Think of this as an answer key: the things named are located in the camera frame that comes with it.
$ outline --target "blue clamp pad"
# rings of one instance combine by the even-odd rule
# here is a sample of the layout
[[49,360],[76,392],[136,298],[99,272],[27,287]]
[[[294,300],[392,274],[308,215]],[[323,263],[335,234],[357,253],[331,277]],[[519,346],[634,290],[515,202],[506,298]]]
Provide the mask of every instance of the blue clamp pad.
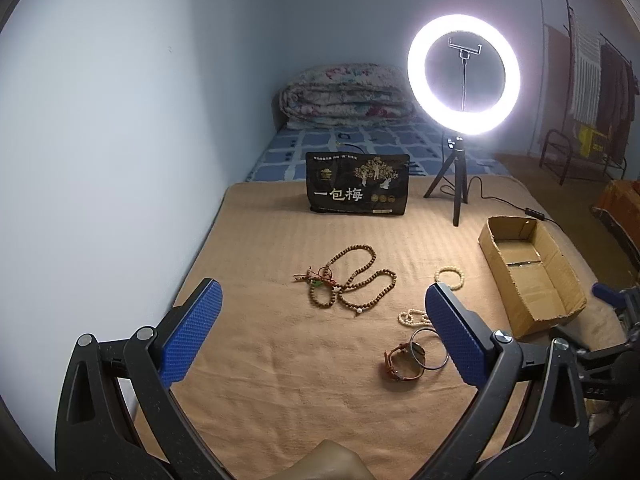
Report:
[[162,386],[168,388],[184,379],[221,309],[222,287],[212,280],[162,348]]
[[604,283],[597,282],[591,287],[591,292],[596,298],[609,303],[614,308],[626,307],[624,291],[619,292]]
[[466,384],[482,388],[489,378],[486,350],[457,312],[464,306],[441,283],[427,289],[424,307]]

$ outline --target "tripod leg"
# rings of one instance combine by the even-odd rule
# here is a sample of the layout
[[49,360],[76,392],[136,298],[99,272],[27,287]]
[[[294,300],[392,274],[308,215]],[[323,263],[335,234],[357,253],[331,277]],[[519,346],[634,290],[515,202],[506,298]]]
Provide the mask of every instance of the tripod leg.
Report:
[[433,190],[436,189],[436,186],[438,185],[438,183],[442,180],[442,177],[444,176],[444,174],[447,173],[447,170],[451,167],[451,165],[452,165],[454,160],[456,160],[456,152],[455,151],[451,152],[451,155],[449,155],[447,160],[444,161],[444,164],[440,168],[440,171],[438,172],[436,178],[433,179],[433,182],[429,186],[429,189],[424,194],[424,198],[429,198],[429,196],[431,195]]
[[462,202],[465,204],[469,203],[468,199],[468,181],[466,177],[466,155],[465,153],[460,154],[458,157],[458,165],[462,168]]
[[460,223],[460,203],[462,202],[462,190],[465,188],[465,183],[462,180],[462,177],[462,161],[456,157],[456,192],[453,197],[453,225],[455,227],[458,227],[458,224]]

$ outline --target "skin-colored object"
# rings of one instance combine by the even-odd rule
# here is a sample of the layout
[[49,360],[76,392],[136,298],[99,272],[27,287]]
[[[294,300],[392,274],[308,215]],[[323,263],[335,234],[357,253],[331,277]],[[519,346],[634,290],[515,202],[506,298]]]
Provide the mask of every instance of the skin-colored object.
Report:
[[333,440],[323,440],[294,465],[264,480],[376,480],[362,459]]

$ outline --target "ring light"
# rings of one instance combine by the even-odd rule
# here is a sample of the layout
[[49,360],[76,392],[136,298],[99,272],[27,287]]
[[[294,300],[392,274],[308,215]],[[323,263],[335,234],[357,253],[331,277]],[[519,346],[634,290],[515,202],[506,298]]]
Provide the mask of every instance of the ring light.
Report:
[[[493,45],[504,66],[504,90],[498,102],[484,112],[461,112],[441,103],[433,94],[424,73],[424,62],[433,44],[450,32],[471,32]],[[483,134],[498,126],[513,110],[520,93],[520,69],[511,45],[488,23],[451,14],[425,25],[414,38],[407,60],[409,83],[420,106],[437,123],[465,135]]]

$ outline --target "orange object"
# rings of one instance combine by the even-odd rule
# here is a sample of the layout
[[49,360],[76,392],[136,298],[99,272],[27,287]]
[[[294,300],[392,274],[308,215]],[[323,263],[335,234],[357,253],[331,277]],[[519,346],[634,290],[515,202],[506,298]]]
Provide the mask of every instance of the orange object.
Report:
[[609,213],[625,232],[628,241],[640,249],[640,181],[612,180],[593,206]]

